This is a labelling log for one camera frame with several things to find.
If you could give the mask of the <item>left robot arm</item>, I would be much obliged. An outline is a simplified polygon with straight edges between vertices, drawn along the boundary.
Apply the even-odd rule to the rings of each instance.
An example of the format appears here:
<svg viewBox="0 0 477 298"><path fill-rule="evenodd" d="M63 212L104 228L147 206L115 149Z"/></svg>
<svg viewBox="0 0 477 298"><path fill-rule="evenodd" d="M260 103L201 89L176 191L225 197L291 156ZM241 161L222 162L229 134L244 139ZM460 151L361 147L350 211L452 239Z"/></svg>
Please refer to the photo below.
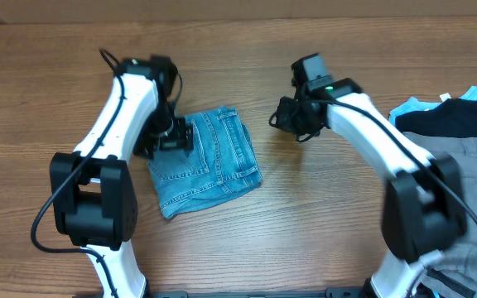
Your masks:
<svg viewBox="0 0 477 298"><path fill-rule="evenodd" d="M170 57L100 54L113 71L111 93L84 140L51 159L52 195L39 214L53 208L56 229L73 244L66 252L88 256L103 297L148 297L132 245L138 208L128 165L132 156L192 151L194 128L175 115L181 76Z"/></svg>

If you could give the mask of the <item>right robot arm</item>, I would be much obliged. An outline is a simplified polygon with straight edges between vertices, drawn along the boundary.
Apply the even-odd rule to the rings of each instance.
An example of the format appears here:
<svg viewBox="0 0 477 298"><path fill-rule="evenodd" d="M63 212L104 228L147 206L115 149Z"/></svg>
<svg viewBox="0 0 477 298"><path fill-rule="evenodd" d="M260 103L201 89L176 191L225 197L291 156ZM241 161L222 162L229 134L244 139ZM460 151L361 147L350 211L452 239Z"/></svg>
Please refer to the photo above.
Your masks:
<svg viewBox="0 0 477 298"><path fill-rule="evenodd" d="M384 183L381 232L388 252L360 288L333 288L329 297L410 297L422 274L466 234L460 169L402 135L349 78L292 81L269 124L306 142L329 128L349 142Z"/></svg>

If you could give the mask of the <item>grey folded trousers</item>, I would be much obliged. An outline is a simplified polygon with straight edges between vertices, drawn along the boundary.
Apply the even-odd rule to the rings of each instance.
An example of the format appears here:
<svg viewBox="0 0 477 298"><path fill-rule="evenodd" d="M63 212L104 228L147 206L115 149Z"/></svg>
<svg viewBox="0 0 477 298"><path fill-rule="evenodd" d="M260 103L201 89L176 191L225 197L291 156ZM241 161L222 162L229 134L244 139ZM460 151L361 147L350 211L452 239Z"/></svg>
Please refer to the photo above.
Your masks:
<svg viewBox="0 0 477 298"><path fill-rule="evenodd" d="M477 137L427 137L414 132L405 136L435 157L450 155L457 161L465 202L477 215ZM433 290L435 297L477 297L477 226L472 219L467 234L427 272L422 284Z"/></svg>

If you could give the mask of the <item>black folded garment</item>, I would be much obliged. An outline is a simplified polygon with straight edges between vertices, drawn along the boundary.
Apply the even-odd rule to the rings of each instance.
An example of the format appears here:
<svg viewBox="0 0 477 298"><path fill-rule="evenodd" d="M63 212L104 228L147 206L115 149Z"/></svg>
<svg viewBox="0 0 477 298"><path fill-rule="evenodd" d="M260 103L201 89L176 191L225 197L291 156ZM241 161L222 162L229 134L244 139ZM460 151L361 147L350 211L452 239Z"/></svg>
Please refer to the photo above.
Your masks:
<svg viewBox="0 0 477 298"><path fill-rule="evenodd" d="M397 116L394 126L427 137L477 137L477 100L447 99L436 108Z"/></svg>

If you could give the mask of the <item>light blue folded garment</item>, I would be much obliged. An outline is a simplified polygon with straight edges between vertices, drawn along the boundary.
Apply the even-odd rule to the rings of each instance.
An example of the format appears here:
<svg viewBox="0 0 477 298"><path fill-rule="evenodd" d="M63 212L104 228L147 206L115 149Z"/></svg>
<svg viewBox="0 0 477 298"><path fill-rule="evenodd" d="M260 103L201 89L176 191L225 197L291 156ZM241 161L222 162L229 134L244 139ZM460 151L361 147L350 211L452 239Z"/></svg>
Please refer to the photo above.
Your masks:
<svg viewBox="0 0 477 298"><path fill-rule="evenodd" d="M409 98L405 103L402 103L398 107L394 108L390 111L388 116L388 121L395 126L397 117L402 116L406 113L412 112L427 112L432 109L437 108L442 103L451 99L451 95L449 93L441 94L440 95L440 102L424 102L419 101L415 97ZM463 95L460 96L460 99L469 100L469 101L477 101L477 86L472 85Z"/></svg>

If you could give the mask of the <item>light blue denim jeans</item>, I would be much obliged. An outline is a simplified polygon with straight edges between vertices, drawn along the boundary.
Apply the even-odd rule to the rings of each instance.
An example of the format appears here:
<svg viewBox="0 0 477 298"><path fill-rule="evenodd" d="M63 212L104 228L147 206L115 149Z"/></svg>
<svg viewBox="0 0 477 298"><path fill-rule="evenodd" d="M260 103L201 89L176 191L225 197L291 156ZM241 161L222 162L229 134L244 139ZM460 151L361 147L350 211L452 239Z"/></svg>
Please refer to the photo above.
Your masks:
<svg viewBox="0 0 477 298"><path fill-rule="evenodd" d="M192 113L185 120L194 129L194 149L157 151L147 162L165 219L237 199L263 181L236 108Z"/></svg>

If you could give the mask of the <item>black base frame bar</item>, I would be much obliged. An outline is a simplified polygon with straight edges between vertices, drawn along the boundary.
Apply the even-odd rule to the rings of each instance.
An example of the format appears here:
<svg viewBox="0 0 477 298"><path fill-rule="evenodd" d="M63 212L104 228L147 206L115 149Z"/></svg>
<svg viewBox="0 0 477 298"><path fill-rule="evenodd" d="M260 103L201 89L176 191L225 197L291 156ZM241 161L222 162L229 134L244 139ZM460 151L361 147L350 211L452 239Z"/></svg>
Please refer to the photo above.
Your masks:
<svg viewBox="0 0 477 298"><path fill-rule="evenodd" d="M323 291L250 291L193 293L149 291L143 298L366 298L373 297L363 287L328 287Z"/></svg>

